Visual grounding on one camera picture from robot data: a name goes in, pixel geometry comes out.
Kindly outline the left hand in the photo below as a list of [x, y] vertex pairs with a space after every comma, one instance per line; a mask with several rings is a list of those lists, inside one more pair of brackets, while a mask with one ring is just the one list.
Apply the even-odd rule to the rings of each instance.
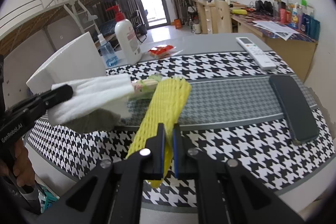
[[35, 185], [35, 172], [29, 159], [29, 152], [23, 144], [22, 139], [15, 143], [15, 165], [12, 168], [14, 176], [17, 178], [17, 184], [20, 187], [25, 185]]

